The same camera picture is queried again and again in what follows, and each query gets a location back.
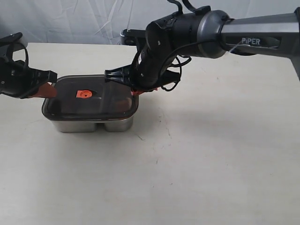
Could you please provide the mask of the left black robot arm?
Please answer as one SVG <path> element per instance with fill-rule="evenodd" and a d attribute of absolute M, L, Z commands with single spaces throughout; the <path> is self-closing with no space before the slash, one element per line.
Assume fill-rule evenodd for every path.
<path fill-rule="evenodd" d="M 57 74 L 51 70 L 24 67 L 24 62 L 0 61 L 0 93 L 12 98 L 53 98 Z"/>

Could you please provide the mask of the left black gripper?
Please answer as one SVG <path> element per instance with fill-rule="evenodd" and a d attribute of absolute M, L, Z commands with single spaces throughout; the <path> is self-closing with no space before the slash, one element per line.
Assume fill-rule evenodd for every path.
<path fill-rule="evenodd" d="M 53 71 L 24 67 L 24 62 L 0 61 L 0 93 L 12 98 L 54 98 L 57 82 Z"/>

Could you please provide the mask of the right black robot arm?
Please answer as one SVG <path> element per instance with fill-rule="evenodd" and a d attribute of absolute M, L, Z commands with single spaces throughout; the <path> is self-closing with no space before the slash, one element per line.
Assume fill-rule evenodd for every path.
<path fill-rule="evenodd" d="M 300 11 L 233 19 L 210 6 L 181 10 L 152 21 L 144 30 L 123 30 L 123 45 L 136 46 L 128 66 L 106 70 L 106 81 L 131 88 L 135 93 L 151 92 L 173 83 L 181 72 L 170 71 L 174 60 L 183 57 L 217 59 L 225 53 L 241 56 L 269 55 L 288 58 L 300 70 Z"/>

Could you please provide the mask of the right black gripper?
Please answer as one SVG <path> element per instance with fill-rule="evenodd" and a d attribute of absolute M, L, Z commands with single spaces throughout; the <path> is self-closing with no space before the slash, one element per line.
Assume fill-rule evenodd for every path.
<path fill-rule="evenodd" d="M 178 84 L 180 72 L 167 68 L 161 58 L 155 58 L 149 49 L 143 49 L 136 53 L 130 65 L 106 70 L 105 81 L 128 86 L 133 96 L 139 96 L 143 92 L 158 91 L 160 87 L 171 83 Z"/>

